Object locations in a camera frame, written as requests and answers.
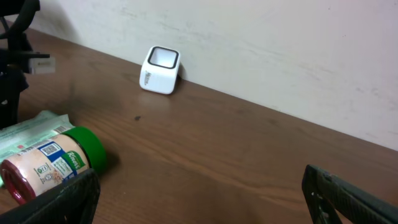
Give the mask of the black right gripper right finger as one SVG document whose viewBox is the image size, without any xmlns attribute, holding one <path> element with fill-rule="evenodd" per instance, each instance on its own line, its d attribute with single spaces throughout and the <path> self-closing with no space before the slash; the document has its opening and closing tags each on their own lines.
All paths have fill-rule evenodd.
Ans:
<svg viewBox="0 0 398 224">
<path fill-rule="evenodd" d="M 315 224 L 341 224 L 339 214 L 351 223 L 397 223 L 397 207 L 317 166 L 306 166 L 302 191 Z"/>
</svg>

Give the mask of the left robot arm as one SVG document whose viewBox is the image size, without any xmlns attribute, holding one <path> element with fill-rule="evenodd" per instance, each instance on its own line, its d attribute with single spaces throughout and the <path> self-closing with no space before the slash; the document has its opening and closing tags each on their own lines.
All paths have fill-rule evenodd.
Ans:
<svg viewBox="0 0 398 224">
<path fill-rule="evenodd" d="M 30 73 L 30 59 L 49 58 L 35 52 L 25 31 L 40 10 L 39 0 L 1 1 L 1 39 L 7 47 L 1 49 L 1 128 L 17 123 L 20 93 L 29 87 L 25 74 Z"/>
</svg>

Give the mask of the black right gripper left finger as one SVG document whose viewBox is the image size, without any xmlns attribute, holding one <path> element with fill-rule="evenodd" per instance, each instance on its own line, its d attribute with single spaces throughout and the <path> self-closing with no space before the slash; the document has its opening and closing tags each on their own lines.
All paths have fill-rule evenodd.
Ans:
<svg viewBox="0 0 398 224">
<path fill-rule="evenodd" d="M 93 169 L 1 215 L 1 224 L 92 223 L 100 197 Z"/>
</svg>

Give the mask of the green lid seasoning jar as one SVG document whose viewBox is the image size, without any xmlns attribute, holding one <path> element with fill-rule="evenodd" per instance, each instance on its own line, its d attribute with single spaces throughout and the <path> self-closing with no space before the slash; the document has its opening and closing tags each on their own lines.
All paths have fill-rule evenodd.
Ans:
<svg viewBox="0 0 398 224">
<path fill-rule="evenodd" d="M 88 169 L 100 174 L 106 163 L 100 139 L 88 128 L 75 127 L 5 158 L 1 179 L 24 204 Z"/>
</svg>

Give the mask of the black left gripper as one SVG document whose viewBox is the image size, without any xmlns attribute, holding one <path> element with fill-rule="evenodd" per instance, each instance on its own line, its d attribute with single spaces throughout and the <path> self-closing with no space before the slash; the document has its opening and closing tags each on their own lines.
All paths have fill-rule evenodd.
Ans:
<svg viewBox="0 0 398 224">
<path fill-rule="evenodd" d="M 29 60 L 49 58 L 49 54 L 27 51 L 1 51 L 1 129 L 17 123 L 20 93 L 26 90 L 25 73 Z"/>
</svg>

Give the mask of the white toilet wipes pack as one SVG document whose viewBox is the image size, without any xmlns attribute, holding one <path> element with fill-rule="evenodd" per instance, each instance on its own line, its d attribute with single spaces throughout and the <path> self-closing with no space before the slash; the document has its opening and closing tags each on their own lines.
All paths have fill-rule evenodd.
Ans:
<svg viewBox="0 0 398 224">
<path fill-rule="evenodd" d="M 36 117 L 1 130 L 1 162 L 48 138 L 74 128 L 67 114 L 41 111 Z"/>
</svg>

